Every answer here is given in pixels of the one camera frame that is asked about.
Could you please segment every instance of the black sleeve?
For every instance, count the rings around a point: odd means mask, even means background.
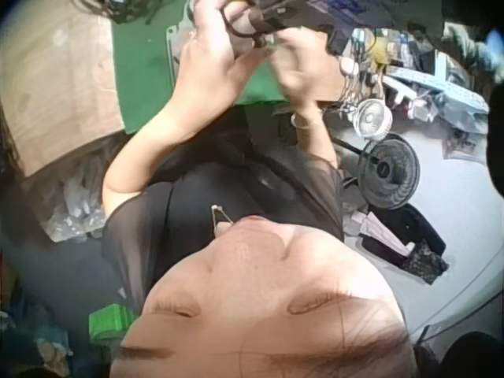
[[[102,237],[102,255],[124,285],[128,303],[141,313],[150,290],[155,261],[167,235],[171,183],[156,183],[110,215]]]
[[[265,156],[270,169],[290,183],[309,205],[318,228],[343,241],[340,173],[327,161],[297,147],[273,148]]]

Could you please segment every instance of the fan grille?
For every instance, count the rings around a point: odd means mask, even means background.
[[[420,179],[420,164],[413,148],[398,135],[369,142],[358,163],[358,183],[370,204],[382,209],[405,205]]]

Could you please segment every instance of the green cutting mat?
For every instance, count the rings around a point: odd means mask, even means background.
[[[178,24],[185,0],[163,0],[150,24],[139,19],[113,24],[113,57],[116,85],[124,130],[137,132],[168,101],[174,83],[170,80],[170,62],[166,29]],[[259,67],[247,84],[238,104],[283,101],[269,65]]]

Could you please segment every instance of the table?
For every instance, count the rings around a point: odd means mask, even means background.
[[[416,123],[397,113],[394,117],[391,132],[415,149],[421,165],[420,183],[409,203],[446,242],[443,258],[450,268],[429,286],[364,250],[359,238],[348,238],[346,244],[382,272],[405,311],[409,332],[417,338],[424,326],[470,311],[502,290],[504,201],[487,167],[443,159],[442,125]],[[353,128],[339,129],[338,135],[356,147],[365,145]],[[344,151],[342,156],[343,164],[351,158]]]

